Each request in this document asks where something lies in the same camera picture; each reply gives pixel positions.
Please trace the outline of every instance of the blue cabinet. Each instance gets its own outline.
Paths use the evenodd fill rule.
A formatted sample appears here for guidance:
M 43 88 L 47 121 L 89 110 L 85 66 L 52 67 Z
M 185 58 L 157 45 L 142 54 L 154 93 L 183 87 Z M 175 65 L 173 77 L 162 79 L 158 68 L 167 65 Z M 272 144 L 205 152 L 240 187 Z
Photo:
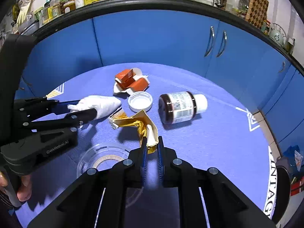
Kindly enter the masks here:
M 219 21 L 171 10 L 135 10 L 93 19 L 103 65 L 160 63 L 206 75 L 210 28 Z
M 27 99 L 33 98 L 34 94 L 31 92 L 29 86 L 21 78 L 19 83 L 19 89 L 15 93 L 15 99 Z
M 277 89 L 275 90 L 274 94 L 270 97 L 270 99 L 267 101 L 267 103 L 265 104 L 265 106 L 262 108 L 262 112 L 264 115 L 266 115 L 271 108 L 276 104 L 276 102 L 278 101 L 278 99 L 280 98 L 280 96 L 282 95 L 282 93 L 285 91 L 285 89 L 287 88 L 287 86 L 289 85 L 292 77 L 295 74 L 295 67 L 290 65 L 282 82 L 280 83 L 280 85 L 277 87 Z
M 45 96 L 78 74 L 102 67 L 92 19 L 64 28 L 39 42 L 28 57 L 24 79 Z
M 290 67 L 290 62 L 281 53 L 269 45 L 266 48 L 260 62 L 254 63 L 257 68 L 239 99 L 251 113 L 258 112 L 265 106 Z
M 284 153 L 290 146 L 298 145 L 300 150 L 304 150 L 304 121 L 300 123 L 285 139 L 279 142 L 279 148 Z
M 303 88 L 304 78 L 297 70 L 281 97 L 265 115 L 279 143 L 304 119 L 304 109 L 302 108 L 304 104 Z
M 239 99 L 260 65 L 267 46 L 257 37 L 220 22 L 206 78 Z

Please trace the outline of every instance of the countertop edge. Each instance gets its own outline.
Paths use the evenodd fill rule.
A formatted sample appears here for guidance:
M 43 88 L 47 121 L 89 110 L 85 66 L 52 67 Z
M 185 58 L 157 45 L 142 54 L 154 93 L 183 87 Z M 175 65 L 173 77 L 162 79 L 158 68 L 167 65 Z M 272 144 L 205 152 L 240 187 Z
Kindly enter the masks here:
M 62 15 L 39 28 L 33 33 L 33 36 L 36 36 L 37 42 L 40 42 L 59 30 L 96 16 L 140 9 L 161 9 L 196 13 L 238 27 L 279 51 L 304 76 L 304 67 L 259 29 L 229 12 L 192 0 L 101 0 Z

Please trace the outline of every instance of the cabinet handle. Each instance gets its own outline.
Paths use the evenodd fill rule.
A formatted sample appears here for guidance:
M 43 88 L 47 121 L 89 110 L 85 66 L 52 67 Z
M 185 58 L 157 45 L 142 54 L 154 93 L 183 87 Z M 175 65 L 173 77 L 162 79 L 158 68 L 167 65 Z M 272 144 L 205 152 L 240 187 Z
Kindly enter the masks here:
M 284 70 L 284 68 L 285 68 L 285 65 L 286 65 L 286 62 L 283 61 L 283 62 L 282 62 L 282 69 L 279 71 L 279 73 L 280 73 L 280 72 L 283 72 L 283 70 Z
M 222 42 L 221 42 L 221 47 L 222 47 L 222 44 L 223 44 L 223 41 L 224 41 L 224 48 L 222 49 L 222 51 L 219 51 L 217 56 L 216 57 L 219 57 L 221 54 L 223 54 L 225 48 L 226 48 L 226 43 L 227 43 L 227 33 L 226 31 L 224 30 L 223 31 L 223 39 L 222 39 Z
M 210 45 L 210 39 L 212 38 L 212 42 L 211 42 L 211 47 L 210 49 L 208 50 L 209 48 L 209 45 Z M 214 41 L 214 29 L 213 29 L 213 26 L 210 27 L 210 35 L 209 35 L 209 42 L 208 42 L 208 46 L 207 46 L 207 49 L 206 49 L 206 53 L 204 56 L 208 56 L 209 53 L 211 52 L 212 48 L 213 48 L 213 41 Z

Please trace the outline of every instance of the blue tablecloth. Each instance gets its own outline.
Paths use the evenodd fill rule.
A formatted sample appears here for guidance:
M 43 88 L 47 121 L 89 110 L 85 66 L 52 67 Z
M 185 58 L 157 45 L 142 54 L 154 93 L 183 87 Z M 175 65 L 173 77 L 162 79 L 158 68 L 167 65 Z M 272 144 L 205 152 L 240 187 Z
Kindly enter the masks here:
M 153 97 L 147 112 L 163 137 L 166 147 L 194 167 L 217 167 L 260 209 L 264 208 L 269 179 L 268 143 L 258 123 L 250 121 L 246 108 L 232 95 L 211 81 L 182 69 L 152 64 L 124 63 L 91 70 L 65 82 L 55 97 L 77 100 L 89 95 L 112 96 L 114 76 L 124 69 L 138 67 L 149 75 L 146 90 Z M 158 115 L 158 98 L 163 93 L 188 90 L 202 93 L 208 109 L 188 122 L 163 125 Z M 120 96 L 122 107 L 131 116 L 127 96 Z M 50 114 L 44 119 L 61 116 Z M 76 179 L 76 167 L 86 150 L 101 142 L 117 142 L 130 149 L 139 147 L 136 128 L 113 130 L 106 119 L 90 122 L 79 129 L 78 146 L 41 167 L 32 175 L 31 199 L 16 214 L 28 223 Z M 157 156 L 148 157 L 147 186 L 137 202 L 126 210 L 125 227 L 179 227 L 176 189 L 159 186 Z

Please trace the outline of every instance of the human hand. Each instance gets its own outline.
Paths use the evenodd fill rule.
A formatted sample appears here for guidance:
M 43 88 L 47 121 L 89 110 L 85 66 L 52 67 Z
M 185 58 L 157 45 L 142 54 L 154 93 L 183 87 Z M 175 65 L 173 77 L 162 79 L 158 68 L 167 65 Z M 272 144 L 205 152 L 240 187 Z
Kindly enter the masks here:
M 8 182 L 4 175 L 0 172 L 0 191 L 5 193 L 3 187 L 7 186 Z M 31 175 L 22 176 L 21 177 L 21 186 L 17 191 L 17 197 L 19 201 L 25 202 L 27 201 L 32 195 L 32 181 Z

